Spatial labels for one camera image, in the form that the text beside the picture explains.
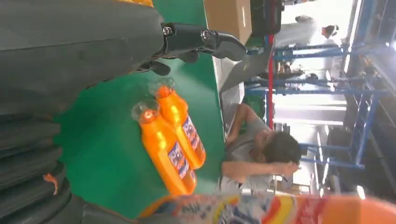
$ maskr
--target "bottle cap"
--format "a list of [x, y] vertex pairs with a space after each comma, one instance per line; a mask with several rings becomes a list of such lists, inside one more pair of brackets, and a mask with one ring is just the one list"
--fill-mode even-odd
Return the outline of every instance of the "bottle cap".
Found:
[[149, 90], [156, 98], [169, 96], [175, 89], [175, 81], [172, 78], [160, 78], [149, 85]]
[[147, 124], [158, 117], [159, 105], [155, 100], [147, 99], [134, 105], [132, 118], [140, 124]]

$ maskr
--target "bottle label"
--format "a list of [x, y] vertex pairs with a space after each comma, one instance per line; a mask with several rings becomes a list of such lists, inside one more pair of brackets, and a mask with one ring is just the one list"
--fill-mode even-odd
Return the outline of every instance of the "bottle label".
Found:
[[198, 146], [200, 146], [202, 152], [199, 153], [200, 154], [204, 153], [205, 152], [204, 146], [202, 145], [201, 139], [198, 136], [197, 129], [195, 128], [194, 124], [191, 122], [190, 116], [187, 117], [187, 120], [183, 124], [183, 130], [186, 133], [192, 148], [196, 150]]
[[161, 223], [247, 223], [319, 224], [326, 198], [293, 195], [192, 195], [165, 201], [154, 214], [171, 222]]
[[175, 143], [171, 151], [168, 153], [168, 157], [176, 171], [179, 173], [180, 178], [183, 179], [189, 169], [189, 165], [178, 142]]

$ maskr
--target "gray shirt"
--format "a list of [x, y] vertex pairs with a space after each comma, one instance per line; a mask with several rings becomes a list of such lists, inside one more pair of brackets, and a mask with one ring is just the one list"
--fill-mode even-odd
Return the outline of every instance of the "gray shirt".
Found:
[[[263, 129], [269, 128], [261, 119], [248, 123], [246, 133], [240, 135], [235, 142], [226, 148], [225, 161], [255, 162], [250, 156], [250, 151], [255, 147], [255, 135]], [[246, 177], [245, 182], [239, 183], [222, 176], [219, 178], [219, 186], [216, 191], [222, 194], [238, 194], [242, 192], [242, 189], [263, 191], [269, 187], [271, 179], [272, 175], [251, 175]]]

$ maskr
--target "orange bottle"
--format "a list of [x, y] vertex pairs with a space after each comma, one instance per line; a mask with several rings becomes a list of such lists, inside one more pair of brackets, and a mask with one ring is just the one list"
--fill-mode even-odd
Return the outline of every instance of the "orange bottle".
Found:
[[176, 136], [192, 169], [200, 168], [206, 158], [205, 148], [188, 115], [188, 105], [175, 91], [172, 78], [162, 78], [151, 88], [161, 106], [162, 117], [176, 131]]
[[132, 117], [141, 127], [141, 141], [171, 195], [194, 192], [197, 180], [184, 156], [174, 129], [160, 115], [155, 100], [137, 103]]

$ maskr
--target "detergent bottle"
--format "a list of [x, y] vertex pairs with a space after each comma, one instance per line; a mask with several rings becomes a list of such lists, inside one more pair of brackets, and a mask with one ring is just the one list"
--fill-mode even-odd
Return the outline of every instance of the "detergent bottle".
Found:
[[197, 180], [182, 152], [176, 133], [159, 113], [158, 103], [151, 99], [139, 102], [132, 117], [141, 127], [141, 141], [171, 195], [193, 193]]
[[394, 224], [396, 206], [357, 195], [189, 195], [152, 204], [140, 224]]
[[192, 169], [200, 168], [206, 158], [205, 148], [188, 114], [188, 105], [175, 91], [172, 78], [161, 78], [150, 86], [161, 106], [160, 113], [176, 131], [177, 139]]

